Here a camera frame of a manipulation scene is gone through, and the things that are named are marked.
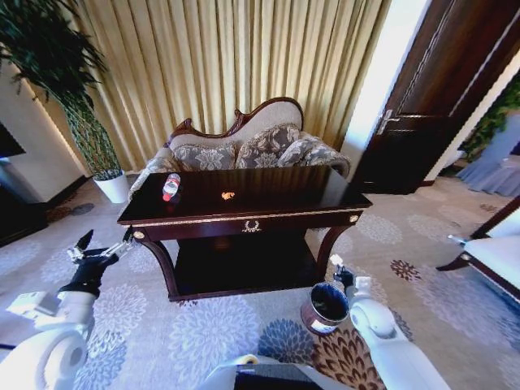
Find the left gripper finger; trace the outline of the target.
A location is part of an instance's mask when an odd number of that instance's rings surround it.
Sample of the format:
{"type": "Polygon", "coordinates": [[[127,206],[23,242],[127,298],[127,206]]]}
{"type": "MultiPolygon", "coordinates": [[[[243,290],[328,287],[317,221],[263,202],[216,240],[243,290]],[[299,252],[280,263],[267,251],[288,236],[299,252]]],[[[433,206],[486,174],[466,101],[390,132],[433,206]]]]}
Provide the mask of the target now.
{"type": "Polygon", "coordinates": [[[122,258],[134,246],[133,227],[128,227],[123,235],[123,239],[102,251],[100,256],[106,260],[122,258]]]}
{"type": "Polygon", "coordinates": [[[72,262],[80,262],[85,257],[85,251],[88,248],[92,237],[93,229],[90,229],[73,247],[67,249],[67,255],[72,262]]]}

